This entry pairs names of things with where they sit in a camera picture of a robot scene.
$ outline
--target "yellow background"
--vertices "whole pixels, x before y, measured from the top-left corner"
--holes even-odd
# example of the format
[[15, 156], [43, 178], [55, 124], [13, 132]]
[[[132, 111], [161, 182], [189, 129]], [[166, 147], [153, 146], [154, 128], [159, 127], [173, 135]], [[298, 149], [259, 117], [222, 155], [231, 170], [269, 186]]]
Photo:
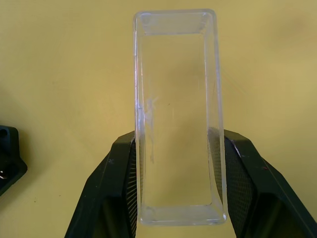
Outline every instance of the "yellow background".
[[[0, 124], [27, 174], [0, 197], [1, 238], [63, 237], [83, 185], [134, 129], [132, 17], [212, 8], [224, 126], [250, 138], [317, 219], [317, 1], [0, 0]], [[138, 237], [234, 237], [216, 227]]]

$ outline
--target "clear plastic container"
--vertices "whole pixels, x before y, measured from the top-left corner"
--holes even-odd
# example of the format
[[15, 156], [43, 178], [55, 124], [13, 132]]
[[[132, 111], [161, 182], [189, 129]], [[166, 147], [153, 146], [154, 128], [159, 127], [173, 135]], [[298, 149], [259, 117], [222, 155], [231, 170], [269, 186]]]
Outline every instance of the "clear plastic container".
[[215, 13], [137, 13], [134, 56], [139, 221], [164, 226], [225, 222]]

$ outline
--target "black plastic object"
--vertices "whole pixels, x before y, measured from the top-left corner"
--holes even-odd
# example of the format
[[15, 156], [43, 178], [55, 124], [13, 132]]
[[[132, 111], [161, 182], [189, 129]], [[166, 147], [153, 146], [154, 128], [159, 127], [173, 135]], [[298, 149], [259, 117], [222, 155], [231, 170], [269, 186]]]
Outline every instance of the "black plastic object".
[[26, 171], [27, 166], [20, 158], [17, 129], [0, 125], [0, 196]]
[[315, 238], [317, 224], [252, 142], [225, 131], [229, 216], [238, 238]]
[[88, 178], [66, 238], [133, 238], [137, 222], [134, 132], [119, 137]]
[[[285, 178], [250, 140], [228, 130], [224, 135], [228, 210], [236, 236], [317, 238], [316, 222]], [[135, 237], [135, 151], [134, 132], [114, 142], [88, 178], [66, 238]]]

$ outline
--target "transparent rectangular box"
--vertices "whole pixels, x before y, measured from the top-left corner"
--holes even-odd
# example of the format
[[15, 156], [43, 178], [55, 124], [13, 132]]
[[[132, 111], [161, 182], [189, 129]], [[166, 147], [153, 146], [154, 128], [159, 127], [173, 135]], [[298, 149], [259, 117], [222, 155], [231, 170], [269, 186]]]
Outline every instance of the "transparent rectangular box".
[[134, 17], [138, 217], [211, 225], [227, 217], [215, 13]]

